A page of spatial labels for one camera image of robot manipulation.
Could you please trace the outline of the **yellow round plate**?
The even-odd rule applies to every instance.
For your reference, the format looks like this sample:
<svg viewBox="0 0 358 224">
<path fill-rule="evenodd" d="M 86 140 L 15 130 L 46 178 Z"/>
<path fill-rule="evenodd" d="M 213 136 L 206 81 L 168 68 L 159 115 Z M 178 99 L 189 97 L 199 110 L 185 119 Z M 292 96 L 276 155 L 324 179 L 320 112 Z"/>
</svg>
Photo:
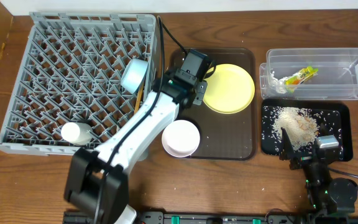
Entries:
<svg viewBox="0 0 358 224">
<path fill-rule="evenodd" d="M 250 105 L 255 95 L 255 84 L 251 75 L 233 64 L 217 65 L 207 83 L 203 103 L 221 114 L 234 114 Z"/>
</svg>

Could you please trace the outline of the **green orange snack wrapper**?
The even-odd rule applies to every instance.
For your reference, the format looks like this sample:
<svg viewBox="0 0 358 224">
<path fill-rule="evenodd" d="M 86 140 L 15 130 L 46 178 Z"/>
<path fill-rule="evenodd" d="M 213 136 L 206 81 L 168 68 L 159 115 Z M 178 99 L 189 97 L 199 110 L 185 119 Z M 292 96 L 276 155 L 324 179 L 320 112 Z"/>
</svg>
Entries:
<svg viewBox="0 0 358 224">
<path fill-rule="evenodd" d="M 298 85 L 301 85 L 302 83 L 308 81 L 310 78 L 314 77 L 317 72 L 318 69 L 313 68 L 312 66 L 302 68 L 285 80 L 284 84 L 286 90 L 293 93 Z"/>
</svg>

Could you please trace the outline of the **pile of rice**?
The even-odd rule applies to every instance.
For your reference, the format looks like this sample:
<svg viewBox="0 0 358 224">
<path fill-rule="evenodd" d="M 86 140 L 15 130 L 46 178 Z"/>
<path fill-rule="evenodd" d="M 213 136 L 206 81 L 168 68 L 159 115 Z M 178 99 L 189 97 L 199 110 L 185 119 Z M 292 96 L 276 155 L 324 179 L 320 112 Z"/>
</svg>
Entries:
<svg viewBox="0 0 358 224">
<path fill-rule="evenodd" d="M 316 138 L 333 135 L 342 144 L 341 115 L 336 110 L 263 106 L 262 151 L 279 155 L 283 149 L 282 130 L 296 152 L 309 154 Z"/>
</svg>

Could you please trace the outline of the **wooden chopstick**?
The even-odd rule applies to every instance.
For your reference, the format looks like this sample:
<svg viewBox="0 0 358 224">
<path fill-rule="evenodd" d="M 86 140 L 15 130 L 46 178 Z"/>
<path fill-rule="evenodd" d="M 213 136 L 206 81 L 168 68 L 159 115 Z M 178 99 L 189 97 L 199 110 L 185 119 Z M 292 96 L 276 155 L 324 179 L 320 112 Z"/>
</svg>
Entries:
<svg viewBox="0 0 358 224">
<path fill-rule="evenodd" d="M 142 101 L 143 90 L 144 90 L 144 83 L 142 83 L 138 89 L 134 113 L 137 113 L 140 108 L 140 102 Z"/>
</svg>

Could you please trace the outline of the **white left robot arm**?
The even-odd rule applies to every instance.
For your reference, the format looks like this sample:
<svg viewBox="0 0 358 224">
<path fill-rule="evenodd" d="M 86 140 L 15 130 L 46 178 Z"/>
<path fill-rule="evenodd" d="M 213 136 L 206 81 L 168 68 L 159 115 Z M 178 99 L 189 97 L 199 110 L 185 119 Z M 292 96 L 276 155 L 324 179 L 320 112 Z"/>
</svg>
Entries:
<svg viewBox="0 0 358 224">
<path fill-rule="evenodd" d="M 71 158 L 64 199 L 94 223 L 133 223 L 129 174 L 157 135 L 190 108 L 216 62 L 190 49 L 180 68 L 156 79 L 139 111 L 111 139 L 94 151 L 79 148 Z"/>
</svg>

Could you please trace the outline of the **light blue bowl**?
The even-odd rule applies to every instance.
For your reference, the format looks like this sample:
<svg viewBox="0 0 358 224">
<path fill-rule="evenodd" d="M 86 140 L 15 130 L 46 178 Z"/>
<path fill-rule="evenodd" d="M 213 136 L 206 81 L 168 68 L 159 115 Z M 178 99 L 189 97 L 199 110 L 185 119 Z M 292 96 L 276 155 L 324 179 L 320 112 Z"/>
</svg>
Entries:
<svg viewBox="0 0 358 224">
<path fill-rule="evenodd" d="M 121 86 L 133 94 L 142 83 L 148 69 L 148 63 L 145 60 L 133 58 L 124 70 L 121 78 Z"/>
</svg>

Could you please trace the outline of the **pink small bowl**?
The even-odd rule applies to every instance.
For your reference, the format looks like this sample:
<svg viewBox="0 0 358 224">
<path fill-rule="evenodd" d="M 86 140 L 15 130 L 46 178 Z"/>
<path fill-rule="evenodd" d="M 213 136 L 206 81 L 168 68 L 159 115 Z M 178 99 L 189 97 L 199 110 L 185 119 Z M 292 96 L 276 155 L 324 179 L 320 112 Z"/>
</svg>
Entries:
<svg viewBox="0 0 358 224">
<path fill-rule="evenodd" d="M 190 121 L 176 120 L 162 133 L 162 146 L 173 157 L 188 157 L 198 148 L 201 141 L 198 128 Z"/>
</svg>

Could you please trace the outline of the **white cup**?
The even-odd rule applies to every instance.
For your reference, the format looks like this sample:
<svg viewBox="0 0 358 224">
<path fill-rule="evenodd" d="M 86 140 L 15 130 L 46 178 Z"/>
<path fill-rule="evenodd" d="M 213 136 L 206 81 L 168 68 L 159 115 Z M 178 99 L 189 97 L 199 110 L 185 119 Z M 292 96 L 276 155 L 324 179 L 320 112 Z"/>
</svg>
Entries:
<svg viewBox="0 0 358 224">
<path fill-rule="evenodd" d="M 62 138 L 71 144 L 84 146 L 91 142 L 91 126 L 86 123 L 69 122 L 63 125 Z"/>
</svg>

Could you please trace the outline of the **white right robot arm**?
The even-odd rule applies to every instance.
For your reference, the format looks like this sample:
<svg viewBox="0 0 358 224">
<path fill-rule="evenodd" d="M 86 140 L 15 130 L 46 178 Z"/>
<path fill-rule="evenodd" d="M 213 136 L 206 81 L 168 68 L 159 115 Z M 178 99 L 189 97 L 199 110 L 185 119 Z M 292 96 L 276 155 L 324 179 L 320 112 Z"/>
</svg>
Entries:
<svg viewBox="0 0 358 224">
<path fill-rule="evenodd" d="M 340 159 L 339 141 L 333 135 L 315 139 L 311 154 L 297 153 L 286 130 L 282 129 L 283 150 L 280 160 L 290 161 L 290 169 L 303 170 L 308 198 L 317 210 L 314 219 L 325 215 L 345 215 L 355 212 L 358 185 L 351 179 L 332 178 L 329 165 Z"/>
</svg>

